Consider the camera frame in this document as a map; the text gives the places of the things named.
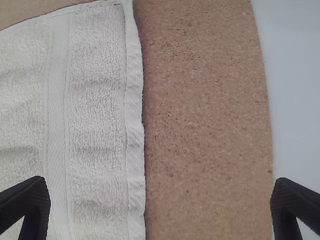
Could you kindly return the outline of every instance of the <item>brown cork mat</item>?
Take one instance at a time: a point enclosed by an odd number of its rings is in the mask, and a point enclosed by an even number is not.
[[[0,0],[0,29],[85,0]],[[149,240],[269,240],[272,143],[249,0],[135,0]]]

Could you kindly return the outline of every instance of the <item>tan surface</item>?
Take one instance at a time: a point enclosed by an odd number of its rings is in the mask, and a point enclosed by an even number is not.
[[[0,0],[0,29],[81,0]],[[149,240],[269,240],[271,130],[249,0],[135,0]]]

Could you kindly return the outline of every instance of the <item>white surface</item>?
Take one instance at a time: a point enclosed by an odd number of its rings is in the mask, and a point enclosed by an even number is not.
[[[0,43],[0,191],[45,177],[48,240],[144,240],[143,66],[132,2],[67,7],[1,31]]]
[[[252,0],[273,139],[274,179],[320,193],[320,1]],[[305,239],[317,239],[306,226]]]

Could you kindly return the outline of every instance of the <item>cork board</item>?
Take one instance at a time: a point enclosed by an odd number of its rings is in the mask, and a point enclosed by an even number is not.
[[[0,29],[86,0],[0,0]],[[150,240],[269,240],[272,140],[249,0],[134,0]]]

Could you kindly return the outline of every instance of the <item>white towel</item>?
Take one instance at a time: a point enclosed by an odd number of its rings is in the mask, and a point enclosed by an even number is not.
[[[132,0],[0,32],[0,191],[45,177],[48,240],[145,239],[142,89]]]

